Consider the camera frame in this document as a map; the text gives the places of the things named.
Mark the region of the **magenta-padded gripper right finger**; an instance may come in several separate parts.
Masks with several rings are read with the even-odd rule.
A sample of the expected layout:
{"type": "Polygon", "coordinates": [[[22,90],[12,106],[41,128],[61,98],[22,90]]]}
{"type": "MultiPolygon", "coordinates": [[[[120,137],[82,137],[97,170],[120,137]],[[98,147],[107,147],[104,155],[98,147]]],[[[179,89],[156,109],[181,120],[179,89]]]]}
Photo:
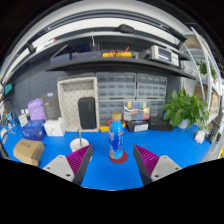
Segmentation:
{"type": "Polygon", "coordinates": [[[157,156],[138,145],[134,146],[133,155],[137,162],[143,185],[148,185],[181,170],[181,167],[167,155],[157,156]]]}

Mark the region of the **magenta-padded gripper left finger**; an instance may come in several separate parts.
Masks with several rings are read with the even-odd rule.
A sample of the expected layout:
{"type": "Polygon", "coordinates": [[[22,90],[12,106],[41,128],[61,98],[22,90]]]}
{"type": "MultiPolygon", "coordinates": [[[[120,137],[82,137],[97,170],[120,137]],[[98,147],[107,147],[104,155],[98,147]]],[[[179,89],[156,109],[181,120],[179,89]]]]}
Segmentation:
{"type": "Polygon", "coordinates": [[[93,147],[89,144],[68,156],[58,155],[44,167],[44,170],[76,185],[81,185],[92,155],[93,147]]]}

